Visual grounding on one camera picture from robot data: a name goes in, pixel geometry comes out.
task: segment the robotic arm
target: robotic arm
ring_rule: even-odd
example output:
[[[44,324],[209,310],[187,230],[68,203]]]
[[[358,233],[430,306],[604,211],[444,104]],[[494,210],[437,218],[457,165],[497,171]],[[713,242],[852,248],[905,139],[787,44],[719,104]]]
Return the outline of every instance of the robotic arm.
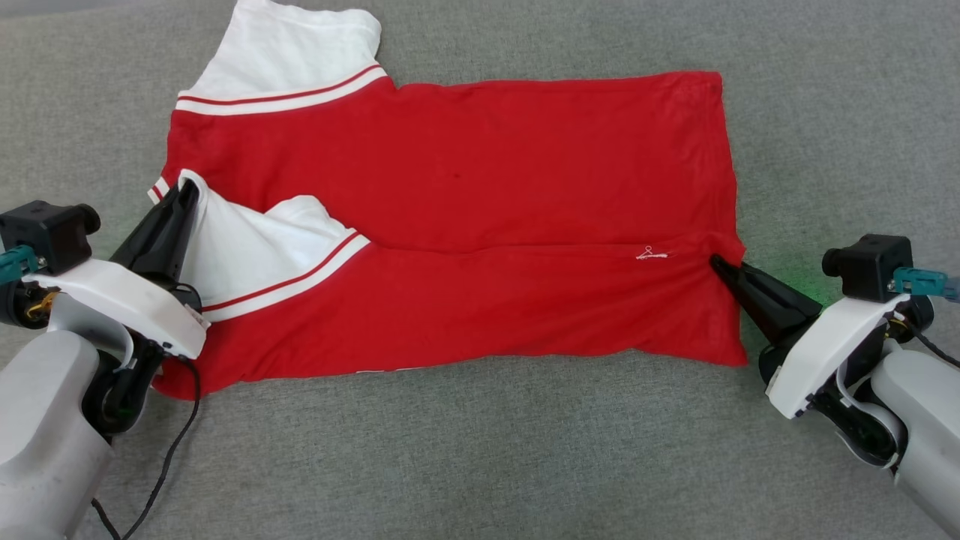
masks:
[[[160,363],[200,354],[208,324],[178,281],[197,200],[171,189],[110,261],[90,258],[90,207],[0,215],[0,322],[47,327],[0,372],[0,538],[73,536]]]
[[[933,322],[925,295],[956,301],[956,281],[912,268],[910,241],[879,234],[824,255],[845,295],[826,309],[749,264],[710,264],[770,342],[759,358],[770,403],[786,418],[827,416],[960,539],[960,363],[921,334]],[[942,358],[900,347],[914,337]]]

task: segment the white stripe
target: white stripe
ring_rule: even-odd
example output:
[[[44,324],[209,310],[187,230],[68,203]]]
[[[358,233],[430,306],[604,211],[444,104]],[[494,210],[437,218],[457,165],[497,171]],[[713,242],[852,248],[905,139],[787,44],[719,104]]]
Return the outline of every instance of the white stripe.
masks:
[[[213,309],[211,311],[205,310],[204,319],[210,321],[211,323],[232,319],[233,317],[239,317],[240,315],[257,311],[258,309],[272,306],[278,302],[293,298],[298,294],[313,288],[326,278],[329,278],[330,275],[336,272],[338,268],[343,266],[348,259],[356,255],[357,252],[359,252],[369,243],[370,241],[366,237],[358,234],[350,242],[345,244],[344,247],[337,252],[337,255],[333,256],[331,260],[328,260],[320,270],[317,270],[310,277],[298,282],[290,283],[289,285],[274,289],[259,296],[254,296],[253,298],[237,304],[222,307],[220,309]]]
[[[160,195],[164,197],[167,196],[167,191],[170,191],[170,186],[167,185],[167,181],[163,180],[162,176],[160,177],[160,180],[156,181],[156,184],[154,184],[154,186],[160,190]]]
[[[214,116],[230,116],[234,114],[257,114],[260,112],[277,112],[279,110],[301,109],[326,103],[335,99],[342,98],[351,94],[381,77],[386,77],[387,72],[382,67],[372,69],[364,73],[349,83],[333,88],[332,90],[318,92],[316,94],[293,97],[287,99],[276,99],[271,101],[258,101],[254,103],[239,103],[233,105],[211,105],[209,103],[199,103],[189,100],[178,100],[177,110],[189,110],[198,114],[210,114]]]

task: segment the red stripe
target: red stripe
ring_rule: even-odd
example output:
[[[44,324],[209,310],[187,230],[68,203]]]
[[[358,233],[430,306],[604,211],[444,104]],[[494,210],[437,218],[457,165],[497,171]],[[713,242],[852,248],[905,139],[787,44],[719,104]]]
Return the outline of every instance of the red stripe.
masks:
[[[376,68],[378,68],[378,67],[380,67],[380,66],[379,66],[379,65],[372,65],[372,66],[368,67],[367,69],[364,69],[364,70],[361,71],[360,73],[357,73],[357,74],[354,75],[353,77],[350,77],[349,79],[343,81],[342,83],[338,83],[338,84],[336,84],[336,85],[334,85],[334,86],[327,86],[327,87],[325,87],[325,88],[319,88],[319,89],[316,89],[316,90],[307,90],[307,91],[305,91],[305,92],[300,92],[300,93],[296,93],[296,94],[286,94],[286,95],[271,96],[271,97],[254,97],[254,98],[250,98],[250,99],[237,99],[237,100],[233,100],[233,101],[220,101],[220,100],[215,100],[215,99],[204,99],[204,98],[193,97],[193,96],[181,96],[180,99],[181,99],[181,100],[184,100],[184,101],[195,101],[195,102],[197,102],[197,103],[206,103],[206,104],[209,104],[209,105],[242,105],[242,104],[245,104],[245,103],[262,103],[262,102],[264,102],[264,101],[279,101],[279,100],[284,100],[284,99],[292,99],[292,98],[295,98],[295,97],[311,96],[311,95],[314,95],[314,94],[322,94],[322,93],[324,93],[324,92],[329,92],[330,90],[335,90],[335,89],[337,89],[337,88],[339,88],[340,86],[343,86],[343,85],[348,85],[348,84],[352,83],[353,81],[356,81],[357,79],[359,79],[360,77],[362,77],[364,74],[366,74],[366,73],[370,72],[371,70],[374,70],[374,69],[376,69]]]
[[[335,256],[335,255],[337,255],[338,253],[340,253],[340,250],[344,249],[344,246],[346,246],[347,244],[349,244],[350,241],[351,241],[353,238],[355,238],[358,234],[360,234],[360,233],[353,233],[353,234],[351,234],[350,236],[348,236],[347,239],[344,240],[343,242],[340,242],[340,245],[337,246],[336,249],[334,249],[332,252],[330,252],[330,255],[326,256],[326,258],[325,258],[323,261],[321,261],[320,264],[318,264],[313,270],[310,270],[309,272],[307,272],[306,274],[303,274],[302,276],[297,276],[296,278],[293,278],[292,280],[287,280],[286,282],[280,282],[280,283],[277,283],[276,285],[271,285],[271,286],[269,286],[269,287],[267,287],[267,288],[265,288],[265,289],[261,289],[261,290],[258,290],[258,291],[256,291],[256,292],[252,292],[252,293],[250,293],[250,294],[248,294],[248,295],[241,296],[240,298],[234,298],[233,300],[227,300],[226,302],[222,302],[221,304],[215,304],[215,305],[213,305],[213,306],[204,306],[203,311],[213,311],[213,310],[215,310],[215,309],[222,309],[222,308],[224,308],[224,307],[233,306],[234,304],[239,304],[239,303],[245,302],[245,301],[247,301],[247,300],[249,300],[249,299],[251,299],[251,298],[255,298],[255,297],[257,297],[257,296],[260,296],[260,295],[263,295],[263,294],[267,294],[268,292],[275,291],[275,290],[277,290],[277,289],[279,289],[279,288],[281,288],[281,287],[285,287],[285,286],[287,286],[287,285],[289,285],[289,284],[291,284],[291,283],[301,282],[301,281],[309,278],[310,276],[313,276],[313,275],[316,274],[318,271],[320,271],[320,269],[323,268],[324,265],[326,265],[328,262],[330,262],[330,260],[333,258],[333,256]]]

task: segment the red fabric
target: red fabric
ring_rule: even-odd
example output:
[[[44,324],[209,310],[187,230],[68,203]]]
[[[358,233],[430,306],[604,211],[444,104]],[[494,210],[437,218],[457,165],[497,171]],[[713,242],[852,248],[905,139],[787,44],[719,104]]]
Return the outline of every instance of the red fabric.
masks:
[[[628,348],[740,365],[720,77],[408,85],[317,106],[177,110],[163,177],[258,211],[316,195],[367,236],[330,278],[208,332],[204,392],[238,380]],[[667,258],[638,259],[648,246]],[[190,398],[174,362],[155,386]]]

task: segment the gray fabric surface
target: gray fabric surface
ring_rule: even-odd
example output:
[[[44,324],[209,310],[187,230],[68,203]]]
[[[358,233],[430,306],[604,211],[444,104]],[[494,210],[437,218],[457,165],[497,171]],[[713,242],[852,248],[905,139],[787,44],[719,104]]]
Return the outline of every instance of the gray fabric surface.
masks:
[[[372,11],[399,83],[719,70],[751,262],[835,300],[823,251],[899,233],[918,264],[960,272],[954,0],[304,5]],[[88,202],[107,255],[230,10],[0,20],[0,207]],[[960,352],[960,308],[936,307],[929,335]],[[30,337],[0,329],[0,365]],[[744,339],[756,356],[753,326]],[[189,412],[150,398],[99,492],[123,530]],[[944,537],[826,421],[779,417],[756,369],[634,352],[234,386],[204,401],[168,481],[139,538]],[[107,538],[92,511],[80,538]]]

